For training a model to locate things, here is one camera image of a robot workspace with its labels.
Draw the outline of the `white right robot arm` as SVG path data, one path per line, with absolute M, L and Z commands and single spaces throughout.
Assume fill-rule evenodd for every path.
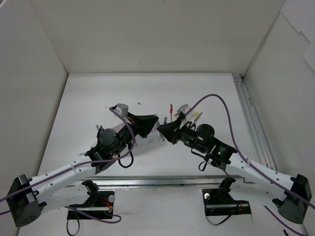
M 305 176 L 293 177 L 252 161 L 236 147 L 215 138 L 214 128 L 209 124 L 182 124 L 178 119 L 161 125 L 158 131 L 170 143 L 183 142 L 192 154 L 230 175 L 218 188 L 222 202 L 259 200 L 263 205 L 275 208 L 284 219 L 295 224 L 303 223 L 312 199 Z

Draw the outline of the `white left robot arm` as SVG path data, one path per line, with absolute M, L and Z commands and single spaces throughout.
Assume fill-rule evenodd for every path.
M 94 206 L 99 189 L 93 177 L 132 153 L 136 136 L 145 139 L 158 122 L 157 115 L 136 116 L 129 112 L 110 111 L 120 118 L 119 131 L 98 127 L 96 145 L 80 159 L 54 171 L 35 177 L 17 176 L 6 197 L 9 212 L 16 227 L 34 222 L 40 215 L 61 207 Z

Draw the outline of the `white divided organizer right box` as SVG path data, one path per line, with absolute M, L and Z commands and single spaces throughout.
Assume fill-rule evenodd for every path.
M 163 140 L 162 135 L 158 132 L 156 128 L 154 128 L 146 138 L 142 138 L 140 135 L 137 135 L 135 137 L 135 144 L 136 147 L 142 147 L 162 140 Z

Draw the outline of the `white divided organizer box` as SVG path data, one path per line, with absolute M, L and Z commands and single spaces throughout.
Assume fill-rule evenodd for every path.
M 162 135 L 158 132 L 156 128 L 154 128 L 146 138 L 142 138 L 140 135 L 137 135 L 135 137 L 135 144 L 136 147 L 142 147 L 162 140 L 163 140 Z
M 121 137 L 125 131 L 125 126 L 126 125 L 124 123 L 121 123 L 112 128 L 108 128 L 105 130 L 105 134 L 109 135 L 110 137 L 116 137 L 116 136 Z

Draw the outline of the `white divided organizer left box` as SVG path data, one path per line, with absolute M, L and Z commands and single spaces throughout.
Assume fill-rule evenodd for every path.
M 121 137 L 125 131 L 125 126 L 126 125 L 124 123 L 121 123 L 112 128 L 108 128 L 105 130 L 105 134 L 109 135 L 110 137 L 116 137 L 116 136 Z

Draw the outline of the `red gel pen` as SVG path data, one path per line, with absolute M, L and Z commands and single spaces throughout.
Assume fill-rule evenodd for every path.
M 170 121 L 173 121 L 173 104 L 170 104 Z

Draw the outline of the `black handled scissors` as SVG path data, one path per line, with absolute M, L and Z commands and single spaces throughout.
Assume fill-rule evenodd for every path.
M 187 124 L 186 124 L 186 126 L 188 127 L 188 128 L 190 128 L 190 129 L 192 129 L 192 130 L 196 130 L 196 123 L 197 123 L 197 121 L 200 119 L 200 117 L 202 116 L 202 112 L 201 113 L 199 113 L 195 118 L 194 118 L 194 120 L 193 121 L 188 121 L 187 122 Z

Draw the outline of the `aluminium front rail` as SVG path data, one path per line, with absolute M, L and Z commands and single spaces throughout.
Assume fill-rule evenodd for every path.
M 217 186 L 226 175 L 201 175 L 201 176 L 137 176 L 137 177 L 102 177 L 95 176 L 79 180 L 70 184 L 70 187 L 91 180 L 99 188 L 143 188 L 143 187 L 182 187 L 182 186 Z

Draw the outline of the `aluminium rail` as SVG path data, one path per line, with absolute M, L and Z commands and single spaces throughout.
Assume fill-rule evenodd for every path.
M 95 176 L 79 180 L 70 184 L 70 187 L 91 180 L 99 188 L 143 188 L 143 187 L 182 187 L 182 186 L 217 186 L 226 175 L 201 175 L 201 176 L 137 176 L 137 177 L 102 177 Z
M 264 132 L 262 130 L 262 126 L 260 124 L 250 91 L 244 81 L 244 77 L 240 74 L 232 74 L 232 78 L 249 130 L 254 154 L 260 164 L 265 165 L 273 170 L 277 170 L 273 157 L 270 153 Z

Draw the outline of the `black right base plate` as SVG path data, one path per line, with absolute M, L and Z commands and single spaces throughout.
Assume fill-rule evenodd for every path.
M 251 214 L 248 201 L 234 200 L 229 194 L 221 195 L 218 189 L 202 189 L 206 216 L 233 216 Z

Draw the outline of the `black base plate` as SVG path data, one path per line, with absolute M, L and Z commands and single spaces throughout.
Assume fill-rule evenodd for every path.
M 71 205 L 71 207 L 84 212 L 85 214 L 91 215 L 97 219 L 109 220 L 113 217 L 114 213 L 114 191 L 100 191 L 99 196 L 91 204 Z
M 233 216 L 251 214 L 248 201 L 234 200 L 229 194 L 221 195 L 218 189 L 202 189 L 206 216 Z

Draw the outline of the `aluminium right side rail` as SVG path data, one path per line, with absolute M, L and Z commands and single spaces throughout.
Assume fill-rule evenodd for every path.
M 264 132 L 262 130 L 262 126 L 260 124 L 250 91 L 244 81 L 244 77 L 240 74 L 232 74 L 232 78 L 249 130 L 254 154 L 260 164 L 265 165 L 273 170 L 277 170 L 273 157 L 270 153 Z

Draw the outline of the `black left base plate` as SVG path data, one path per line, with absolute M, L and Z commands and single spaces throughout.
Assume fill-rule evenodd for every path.
M 91 204 L 71 205 L 71 207 L 84 212 L 85 214 L 91 215 L 97 219 L 109 220 L 113 217 L 114 213 L 114 191 L 100 191 L 99 196 Z

